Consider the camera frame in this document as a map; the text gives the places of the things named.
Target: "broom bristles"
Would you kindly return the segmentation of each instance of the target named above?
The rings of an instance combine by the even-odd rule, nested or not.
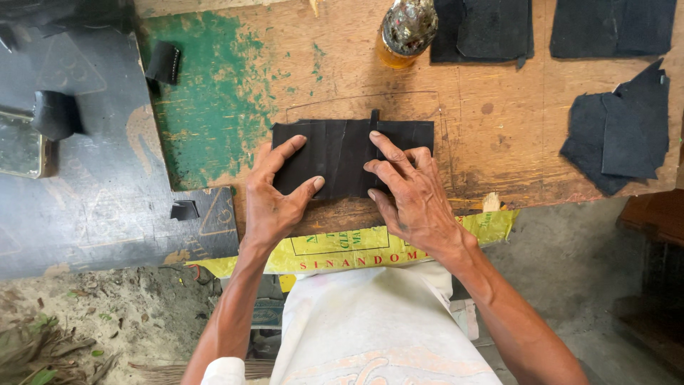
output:
[[[245,360],[245,380],[271,377],[275,362],[275,360]],[[187,364],[151,366],[129,362],[129,366],[139,369],[148,385],[179,385]]]

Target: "sandy ground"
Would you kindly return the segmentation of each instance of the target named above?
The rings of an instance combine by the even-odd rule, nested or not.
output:
[[[198,281],[195,276],[196,269],[172,265],[0,282],[0,330],[39,312],[56,316],[65,330],[76,327],[75,340],[97,340],[91,348],[69,355],[89,376],[96,363],[121,353],[117,366],[99,384],[144,384],[140,371],[128,362],[186,362],[207,323],[213,309],[210,297],[220,294],[220,282],[210,280],[206,270]],[[87,295],[69,296],[71,290]],[[89,308],[95,311],[88,314]],[[95,350],[104,354],[92,357]]]

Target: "wooden workbench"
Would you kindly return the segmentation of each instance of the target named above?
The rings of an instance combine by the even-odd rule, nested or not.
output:
[[[536,55],[513,64],[430,64],[428,54],[394,70],[373,43],[391,1],[327,0],[315,18],[308,1],[188,11],[188,1],[139,0],[142,56],[154,39],[183,51],[179,84],[153,101],[175,190],[232,185],[244,228],[244,180],[274,122],[360,119],[379,108],[384,120],[433,120],[435,157],[456,213],[477,212],[499,193],[508,208],[603,198],[558,155],[568,111],[585,92],[612,91],[655,60],[556,60],[549,55],[555,0],[534,0]],[[209,7],[217,1],[205,2]],[[675,186],[684,103],[684,3],[672,50],[670,152],[658,180],[632,182],[618,196]],[[296,235],[381,223],[370,200],[312,202]]]

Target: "leather piece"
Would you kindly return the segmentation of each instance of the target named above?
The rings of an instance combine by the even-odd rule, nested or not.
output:
[[[630,82],[619,85],[614,93],[639,116],[648,152],[654,168],[665,162],[665,154],[670,149],[668,132],[668,95],[670,78],[660,69],[663,59],[646,67]]]
[[[66,139],[75,132],[82,132],[76,99],[56,91],[36,91],[31,127],[53,142]]]
[[[658,179],[650,160],[648,146],[639,126],[637,112],[620,97],[603,94],[606,109],[603,141],[603,174]]]
[[[199,217],[200,215],[197,212],[195,201],[173,201],[173,206],[171,206],[171,219],[189,221]]]
[[[632,178],[657,179],[669,147],[670,81],[660,59],[615,91],[580,95],[560,154],[606,195]]]
[[[507,62],[534,57],[531,0],[435,0],[432,62]]]
[[[554,58],[623,58],[670,50],[676,0],[558,0]]]
[[[377,128],[402,150],[426,146],[432,151],[434,122],[377,119],[377,112],[373,111],[371,119],[300,120],[292,124],[274,124],[273,147],[298,134],[308,138],[303,148],[286,160],[276,173],[276,190],[288,195],[316,175],[325,177],[326,184],[314,196],[315,199],[368,197],[367,191],[371,187],[387,190],[373,173],[363,170],[366,162],[379,157],[384,159],[370,141],[370,131]]]
[[[176,85],[178,79],[178,63],[181,52],[173,44],[158,40],[147,65],[145,77],[158,82]]]

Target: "yellow plastic bag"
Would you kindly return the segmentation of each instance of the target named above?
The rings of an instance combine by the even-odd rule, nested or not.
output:
[[[481,247],[508,238],[518,210],[457,216]],[[387,227],[283,239],[268,258],[264,274],[313,274],[429,260],[431,257],[390,235]],[[216,277],[230,277],[237,257],[187,262],[206,267]]]

